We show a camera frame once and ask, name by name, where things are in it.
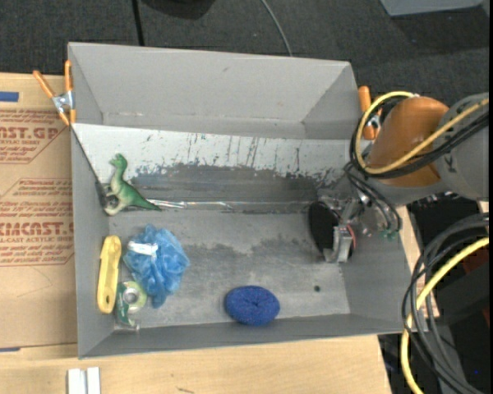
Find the green toy dinosaur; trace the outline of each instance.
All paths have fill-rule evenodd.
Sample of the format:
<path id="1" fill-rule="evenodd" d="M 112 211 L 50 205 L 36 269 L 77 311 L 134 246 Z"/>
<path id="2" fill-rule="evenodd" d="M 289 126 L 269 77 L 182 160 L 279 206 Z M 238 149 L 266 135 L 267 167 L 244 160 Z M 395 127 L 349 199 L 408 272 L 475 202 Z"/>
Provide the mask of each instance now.
<path id="1" fill-rule="evenodd" d="M 109 161 L 112 165 L 115 166 L 115 173 L 112 176 L 111 181 L 109 182 L 109 186 L 111 191 L 109 191 L 106 196 L 115 195 L 118 198 L 118 203 L 116 206 L 106 206 L 104 207 L 104 211 L 109 215 L 113 216 L 129 206 L 136 206 L 147 208 L 150 210 L 161 210 L 159 206 L 156 206 L 153 203 L 150 203 L 146 200 L 139 192 L 133 188 L 130 184 L 128 184 L 122 176 L 126 171 L 128 166 L 127 160 L 120 153 L 117 153 L 115 157 Z"/>

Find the white label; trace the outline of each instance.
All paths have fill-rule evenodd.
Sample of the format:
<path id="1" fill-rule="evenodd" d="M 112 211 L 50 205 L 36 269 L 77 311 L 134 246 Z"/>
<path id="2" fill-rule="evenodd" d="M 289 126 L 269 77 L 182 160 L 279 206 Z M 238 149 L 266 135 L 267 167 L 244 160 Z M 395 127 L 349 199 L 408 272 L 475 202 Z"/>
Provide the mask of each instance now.
<path id="1" fill-rule="evenodd" d="M 138 254 L 154 255 L 157 252 L 157 244 L 139 244 L 138 242 L 128 242 L 128 249 Z"/>

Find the blue scouring pad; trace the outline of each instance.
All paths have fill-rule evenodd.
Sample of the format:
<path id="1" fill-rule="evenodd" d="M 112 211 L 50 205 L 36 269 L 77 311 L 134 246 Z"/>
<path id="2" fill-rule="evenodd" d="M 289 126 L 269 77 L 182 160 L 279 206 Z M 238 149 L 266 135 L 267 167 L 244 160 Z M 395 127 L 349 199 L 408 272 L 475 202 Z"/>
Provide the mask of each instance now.
<path id="1" fill-rule="evenodd" d="M 241 286 L 232 289 L 225 297 L 224 308 L 228 315 L 246 325 L 265 325 L 279 313 L 278 298 L 260 286 Z"/>

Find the gray bin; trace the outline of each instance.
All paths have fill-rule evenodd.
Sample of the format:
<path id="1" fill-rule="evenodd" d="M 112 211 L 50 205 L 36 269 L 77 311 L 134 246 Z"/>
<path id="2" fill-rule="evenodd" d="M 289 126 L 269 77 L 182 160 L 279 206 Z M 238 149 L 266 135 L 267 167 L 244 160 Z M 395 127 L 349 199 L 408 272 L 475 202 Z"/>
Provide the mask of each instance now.
<path id="1" fill-rule="evenodd" d="M 68 52 L 80 357 L 403 328 L 401 242 L 359 237 L 347 263 L 326 263 L 308 229 L 306 207 L 340 177 L 360 117 L 349 63 L 101 44 Z M 95 183 L 108 184 L 115 153 L 163 211 L 104 213 Z M 96 304 L 99 254 L 106 236 L 125 245 L 147 223 L 169 229 L 191 266 L 161 308 L 140 312 L 139 332 L 121 332 Z M 124 265 L 120 278 L 131 278 Z M 227 292 L 247 284 L 279 298 L 269 325 L 226 315 Z"/>

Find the blue loofah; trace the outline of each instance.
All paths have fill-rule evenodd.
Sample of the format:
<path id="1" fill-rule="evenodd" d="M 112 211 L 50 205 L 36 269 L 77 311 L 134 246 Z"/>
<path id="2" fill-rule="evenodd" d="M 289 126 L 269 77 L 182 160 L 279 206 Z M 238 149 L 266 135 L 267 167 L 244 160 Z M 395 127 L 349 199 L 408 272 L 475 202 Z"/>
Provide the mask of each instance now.
<path id="1" fill-rule="evenodd" d="M 146 225 L 144 232 L 133 236 L 131 241 L 157 245 L 156 254 L 139 254 L 128 250 L 122 260 L 133 278 L 151 298 L 152 306 L 158 308 L 168 295 L 179 288 L 190 261 L 179 241 L 166 229 L 157 230 L 153 225 Z"/>
<path id="2" fill-rule="evenodd" d="M 242 286 L 232 289 L 225 297 L 228 315 L 246 325 L 265 325 L 279 313 L 278 298 L 260 286 Z"/>

